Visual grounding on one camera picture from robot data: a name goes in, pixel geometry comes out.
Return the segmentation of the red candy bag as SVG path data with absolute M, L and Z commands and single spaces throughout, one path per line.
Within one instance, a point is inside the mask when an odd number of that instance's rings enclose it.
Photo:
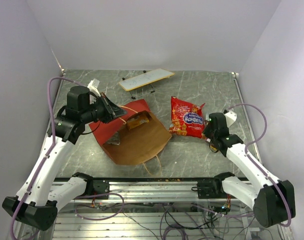
M 204 135 L 206 121 L 202 112 L 204 105 L 205 103 L 198 106 L 172 96 L 169 133 L 206 139 Z

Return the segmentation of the red and brown paper bag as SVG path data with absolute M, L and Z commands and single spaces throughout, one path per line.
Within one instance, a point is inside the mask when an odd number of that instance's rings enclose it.
M 160 176 L 162 165 L 158 154 L 172 135 L 151 112 L 144 99 L 132 101 L 121 107 L 127 111 L 127 115 L 110 123 L 94 122 L 89 125 L 96 141 L 115 164 L 143 165 L 151 176 Z M 149 122 L 129 130 L 126 126 L 127 120 L 139 112 L 147 112 Z M 120 135 L 120 145 L 106 144 L 116 132 Z

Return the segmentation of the yellow m&m's pack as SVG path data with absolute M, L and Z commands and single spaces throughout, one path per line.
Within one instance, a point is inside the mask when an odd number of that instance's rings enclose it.
M 212 142 L 209 143 L 209 149 L 213 153 L 218 153 L 219 152 L 219 149 L 217 149 Z

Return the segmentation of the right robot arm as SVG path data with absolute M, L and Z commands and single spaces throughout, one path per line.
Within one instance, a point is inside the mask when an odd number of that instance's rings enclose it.
M 244 183 L 231 172 L 214 177 L 212 192 L 218 198 L 229 194 L 249 207 L 265 228 L 287 222 L 296 216 L 294 186 L 288 180 L 281 181 L 268 171 L 249 151 L 229 127 L 236 121 L 232 111 L 209 114 L 204 135 L 210 146 L 234 163 L 246 176 Z

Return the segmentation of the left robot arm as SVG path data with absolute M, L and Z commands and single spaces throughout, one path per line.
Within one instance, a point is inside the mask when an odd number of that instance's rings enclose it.
M 50 191 L 59 167 L 85 126 L 96 122 L 107 124 L 126 114 L 104 93 L 85 86 L 72 87 L 67 93 L 66 105 L 50 125 L 44 149 L 31 174 L 15 196 L 4 199 L 2 208 L 18 222 L 40 231 L 49 229 L 57 213 L 71 200 L 93 195 L 93 178 L 80 172 L 54 192 Z

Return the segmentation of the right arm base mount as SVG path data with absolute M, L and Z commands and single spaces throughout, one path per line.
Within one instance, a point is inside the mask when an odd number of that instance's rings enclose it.
M 196 192 L 198 199 L 225 199 L 227 195 L 218 192 L 211 181 L 199 181 L 196 186 L 191 187 L 191 191 Z

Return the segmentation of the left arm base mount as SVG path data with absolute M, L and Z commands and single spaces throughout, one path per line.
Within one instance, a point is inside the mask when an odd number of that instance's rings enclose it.
M 92 199 L 107 200 L 107 193 L 110 192 L 110 185 L 105 180 L 91 180 L 86 184 L 84 196 Z

